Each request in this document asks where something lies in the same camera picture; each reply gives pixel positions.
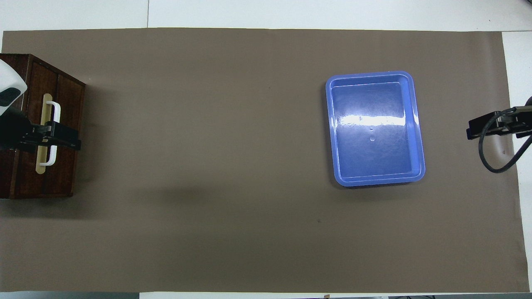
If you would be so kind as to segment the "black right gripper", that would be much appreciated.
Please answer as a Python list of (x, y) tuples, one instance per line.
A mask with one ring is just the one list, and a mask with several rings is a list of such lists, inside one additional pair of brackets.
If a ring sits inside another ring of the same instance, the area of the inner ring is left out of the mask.
[[(528, 98), (524, 106), (514, 107), (516, 110), (512, 112), (504, 113), (500, 117), (500, 122), (503, 125), (503, 130), (500, 133), (500, 127), (496, 123), (493, 123), (488, 127), (485, 132), (485, 136), (490, 135), (515, 135), (516, 138), (524, 138), (531, 136), (532, 130), (532, 97)], [(482, 115), (481, 117), (474, 118), (469, 121), (469, 127), (467, 128), (468, 140), (474, 140), (480, 138), (485, 125), (495, 116), (499, 111), (493, 111)]]

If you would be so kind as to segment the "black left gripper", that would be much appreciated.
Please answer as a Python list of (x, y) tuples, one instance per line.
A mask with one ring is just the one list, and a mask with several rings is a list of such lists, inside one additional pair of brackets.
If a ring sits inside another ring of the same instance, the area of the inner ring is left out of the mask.
[(26, 134), (33, 132), (43, 139), (55, 139), (62, 141), (79, 140), (79, 132), (72, 127), (63, 125), (57, 121), (47, 121), (44, 125), (33, 124), (19, 109), (9, 107), (0, 117), (0, 149), (36, 151), (42, 147), (65, 147), (73, 151), (81, 150), (81, 142), (58, 142), (54, 140), (41, 140), (40, 142), (24, 141)]

